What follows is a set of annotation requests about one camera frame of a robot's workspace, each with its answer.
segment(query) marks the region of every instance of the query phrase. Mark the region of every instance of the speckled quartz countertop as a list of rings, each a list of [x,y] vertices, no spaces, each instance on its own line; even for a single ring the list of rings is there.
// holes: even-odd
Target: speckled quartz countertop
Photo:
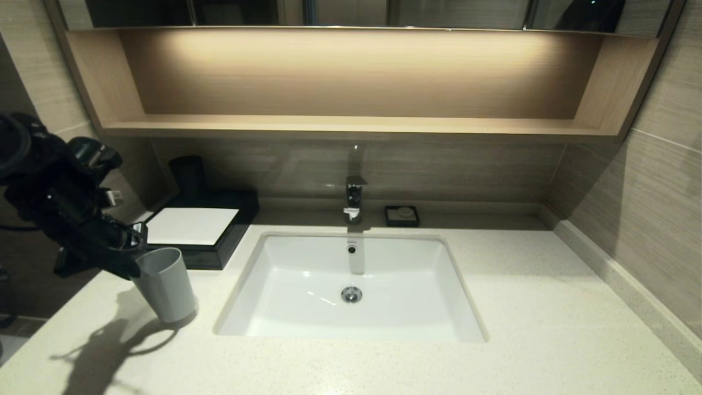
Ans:
[[[651,330],[532,216],[439,215],[423,218],[425,228],[366,232],[443,237],[487,343],[216,335],[262,234],[346,232],[281,218],[260,216],[225,270],[190,272],[199,314],[177,332],[163,330],[130,282],[101,273],[0,368],[0,394],[702,394]]]

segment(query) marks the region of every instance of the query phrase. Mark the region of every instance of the wooden shelf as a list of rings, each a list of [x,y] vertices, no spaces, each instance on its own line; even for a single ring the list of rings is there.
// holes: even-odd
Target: wooden shelf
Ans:
[[[148,138],[622,141],[673,33],[65,30],[97,132]]]
[[[521,141],[604,141],[599,129],[568,119],[425,117],[330,117],[290,115],[145,115],[142,120],[103,127],[108,136],[334,138],[471,138],[493,141],[513,135]]]

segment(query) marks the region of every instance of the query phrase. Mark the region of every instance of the sink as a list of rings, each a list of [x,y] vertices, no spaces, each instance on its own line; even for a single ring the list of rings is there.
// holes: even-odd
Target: sink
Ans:
[[[485,342],[446,245],[409,238],[264,236],[216,333]]]

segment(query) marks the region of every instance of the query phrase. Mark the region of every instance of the soap dish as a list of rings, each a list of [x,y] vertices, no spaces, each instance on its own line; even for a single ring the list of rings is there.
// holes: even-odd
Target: soap dish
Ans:
[[[385,206],[385,220],[391,227],[419,227],[419,213],[414,206]]]

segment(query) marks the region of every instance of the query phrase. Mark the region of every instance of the cup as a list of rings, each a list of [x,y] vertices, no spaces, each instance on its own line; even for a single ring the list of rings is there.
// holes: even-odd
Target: cup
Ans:
[[[136,259],[141,269],[134,285],[165,323],[184,319],[195,311],[195,296],[178,248],[160,248]]]

